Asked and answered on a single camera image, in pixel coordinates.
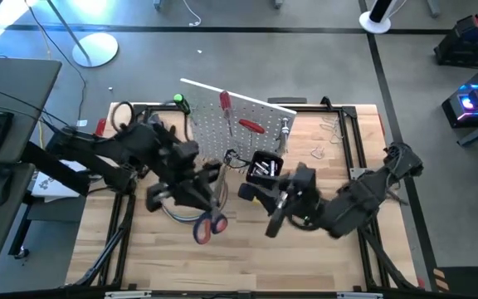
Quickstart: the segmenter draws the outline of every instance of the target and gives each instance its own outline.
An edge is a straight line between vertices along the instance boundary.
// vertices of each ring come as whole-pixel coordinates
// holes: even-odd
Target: lamp base
[[[364,30],[374,34],[385,33],[391,26],[389,18],[386,18],[383,22],[374,22],[370,20],[370,12],[363,12],[361,17],[358,18],[358,22]]]
[[[79,40],[80,45],[84,48],[88,54],[89,60],[84,53],[80,50],[78,45],[73,47],[73,59],[76,63],[83,67],[97,67],[102,66],[117,55],[119,45],[112,37],[107,33],[94,33]]]

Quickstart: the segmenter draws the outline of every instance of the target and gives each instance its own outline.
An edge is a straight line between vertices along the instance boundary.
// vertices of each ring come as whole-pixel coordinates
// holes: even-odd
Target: pegboard
[[[260,100],[245,99],[230,95],[232,102],[232,135],[228,122],[224,118],[219,93],[214,92],[206,99],[191,99],[191,126],[193,138],[199,144],[201,155],[205,158],[222,158],[227,150],[235,150],[241,159],[251,160],[254,152],[264,150],[282,155],[285,143],[280,135],[282,120],[288,120],[287,127],[292,129],[296,111],[277,105],[271,105]],[[239,124],[239,120],[250,120],[265,129],[264,134],[250,132]],[[232,166],[242,162],[233,160]]]

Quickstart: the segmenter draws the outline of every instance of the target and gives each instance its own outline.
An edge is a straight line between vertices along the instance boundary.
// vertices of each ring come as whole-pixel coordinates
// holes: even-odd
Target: concrete floor
[[[10,2],[4,1],[2,8],[11,5]],[[271,9],[268,0],[190,2],[204,26],[359,28],[357,0],[285,0],[279,12]],[[393,27],[447,29],[456,20],[478,13],[478,1],[439,3],[442,15],[432,19],[426,1],[408,1],[393,17]],[[121,0],[60,0],[55,4],[71,24],[185,27],[195,21],[178,1],[165,1],[161,13],[154,11],[149,0],[132,0],[130,4]],[[58,23],[45,2],[39,2],[35,11],[42,23]],[[5,20],[0,16],[1,26],[34,24],[28,12],[15,22]],[[70,55],[73,42],[67,33],[49,34]],[[76,35],[84,37],[87,33]],[[105,117],[112,101],[161,101],[177,92],[188,94],[188,87],[179,81],[184,77],[257,99],[304,96],[315,103],[322,96],[329,96],[334,103],[375,104],[385,122],[387,140],[392,140],[364,34],[113,32],[112,35],[119,42],[118,56],[106,66],[80,68],[88,84],[83,119],[89,125],[84,130],[95,129],[97,120]],[[468,149],[457,146],[456,132],[440,109],[441,102],[476,70],[437,66],[432,48],[442,36],[376,38],[402,137],[424,161],[424,174],[415,181],[437,264],[478,266],[478,144]],[[51,52],[53,59],[63,61],[54,47]],[[12,30],[0,36],[1,54],[45,59],[46,49],[40,32]],[[108,87],[114,87],[114,92],[108,91]],[[75,123],[80,89],[80,78],[64,61],[46,108]],[[417,274],[426,280],[410,208],[404,207],[403,215]],[[26,239],[32,251],[28,260],[14,261],[3,254],[0,257],[0,292],[63,284],[77,229],[78,223],[33,223]]]

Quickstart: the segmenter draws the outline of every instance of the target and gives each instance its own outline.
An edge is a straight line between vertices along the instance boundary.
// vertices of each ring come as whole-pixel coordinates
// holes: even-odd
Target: wooden table
[[[375,105],[356,105],[356,108],[368,167],[379,168],[383,165],[385,142],[378,111]],[[167,125],[182,128],[180,112],[159,114]],[[128,110],[119,108],[116,123],[127,122],[128,115]],[[316,168],[317,186],[327,199],[348,181],[342,144],[337,144],[336,137],[332,138],[332,133],[320,126],[335,117],[336,114],[298,113],[290,133],[289,153],[284,156],[285,170],[294,171],[300,161]],[[113,133],[107,125],[105,136]],[[357,164],[353,136],[350,139]],[[323,159],[310,155],[317,146],[324,147]],[[285,223],[277,238],[265,237],[269,220],[265,210],[237,197],[243,177],[228,171],[225,214],[229,225],[204,246],[193,241],[192,226],[176,223],[162,211],[147,211],[145,190],[156,182],[156,176],[150,174],[140,181],[123,286],[137,283],[138,289],[176,291],[350,291],[352,286],[365,286],[356,232],[334,240],[322,230],[307,233]],[[103,249],[113,201],[114,194],[107,191],[87,199],[66,277],[68,283],[80,278]],[[385,201],[378,222],[385,251],[407,280],[416,284],[399,204]],[[375,280],[379,282],[372,252],[370,260]],[[114,256],[110,278],[116,262]]]

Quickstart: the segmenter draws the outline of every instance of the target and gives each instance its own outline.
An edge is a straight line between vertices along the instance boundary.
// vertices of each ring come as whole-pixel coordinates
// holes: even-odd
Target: white paper
[[[66,160],[61,160],[61,162],[75,171],[85,170],[85,167],[78,162]],[[41,172],[32,188],[32,196],[43,197],[45,202],[49,203],[57,199],[75,198],[79,194]]]

